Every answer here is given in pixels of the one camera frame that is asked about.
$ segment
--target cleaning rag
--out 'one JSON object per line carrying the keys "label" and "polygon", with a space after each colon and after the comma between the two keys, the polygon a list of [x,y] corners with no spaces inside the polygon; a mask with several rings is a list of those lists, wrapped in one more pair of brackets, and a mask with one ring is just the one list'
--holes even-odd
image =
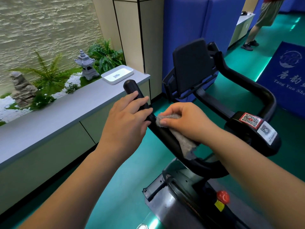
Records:
{"label": "cleaning rag", "polygon": [[[160,124],[160,120],[164,119],[164,118],[173,118],[173,119],[179,119],[181,118],[180,115],[178,114],[171,114],[168,116],[161,116],[160,114],[156,117],[156,124],[159,127],[164,127],[167,128],[165,126],[162,126]],[[183,153],[183,157],[187,160],[193,160],[196,157],[196,155],[193,153],[198,144],[196,142],[194,142],[193,140],[187,138],[186,136],[182,135],[180,132],[176,131],[173,128],[169,128],[169,130],[171,131],[171,133],[176,137],[176,139],[178,140],[182,153]]]}

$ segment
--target hand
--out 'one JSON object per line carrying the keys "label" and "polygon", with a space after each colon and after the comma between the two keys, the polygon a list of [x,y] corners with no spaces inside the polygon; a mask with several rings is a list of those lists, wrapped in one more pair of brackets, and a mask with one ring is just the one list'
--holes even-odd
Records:
{"label": "hand", "polygon": [[213,141],[213,135],[221,130],[193,103],[174,103],[161,115],[168,116],[174,113],[181,115],[181,118],[164,118],[160,121],[160,124],[173,128],[186,137],[204,145],[209,146],[210,142]]}
{"label": "hand", "polygon": [[109,111],[97,150],[106,151],[112,159],[123,163],[139,147],[150,121],[145,121],[153,109],[139,107],[147,103],[149,97],[134,100],[138,91],[122,97]]}

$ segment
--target yellow tag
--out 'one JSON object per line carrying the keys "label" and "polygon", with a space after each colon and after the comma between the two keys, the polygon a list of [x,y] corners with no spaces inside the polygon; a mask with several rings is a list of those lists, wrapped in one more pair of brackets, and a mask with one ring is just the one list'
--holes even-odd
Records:
{"label": "yellow tag", "polygon": [[224,204],[219,200],[216,201],[215,206],[218,208],[220,212],[222,212],[222,210],[224,209]]}

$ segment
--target miniature rock sculpture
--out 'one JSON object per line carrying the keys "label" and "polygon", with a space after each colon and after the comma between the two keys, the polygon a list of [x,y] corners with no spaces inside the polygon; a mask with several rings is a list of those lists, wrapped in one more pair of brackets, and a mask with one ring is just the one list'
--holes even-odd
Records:
{"label": "miniature rock sculpture", "polygon": [[95,59],[90,58],[83,52],[83,50],[80,50],[80,55],[78,56],[78,59],[75,59],[74,61],[78,65],[82,66],[82,77],[85,77],[86,80],[92,80],[93,77],[100,76],[100,74],[93,67]]}
{"label": "miniature rock sculpture", "polygon": [[21,108],[29,106],[34,97],[36,96],[37,88],[30,84],[21,72],[11,72],[11,78],[15,91],[12,93],[12,98],[16,101],[17,105]]}

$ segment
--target white gravel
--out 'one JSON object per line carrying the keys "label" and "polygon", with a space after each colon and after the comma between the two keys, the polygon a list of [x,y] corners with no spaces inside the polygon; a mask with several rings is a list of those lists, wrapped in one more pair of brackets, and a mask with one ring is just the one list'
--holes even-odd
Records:
{"label": "white gravel", "polygon": [[[79,73],[75,73],[74,75],[71,75],[70,78],[67,80],[67,82],[65,83],[65,87],[69,86],[69,83],[72,84],[77,84],[79,87],[81,86],[81,72]],[[55,93],[51,96],[53,96],[55,99],[58,99],[60,97],[65,96],[67,89],[63,88],[63,90],[61,92]],[[0,99],[0,121],[4,121],[6,123],[17,119],[18,117],[21,117],[29,112],[31,112],[30,108],[25,108],[25,109],[6,109],[8,108],[11,104],[15,103],[15,100],[10,97],[10,96],[6,96],[3,99]]]}

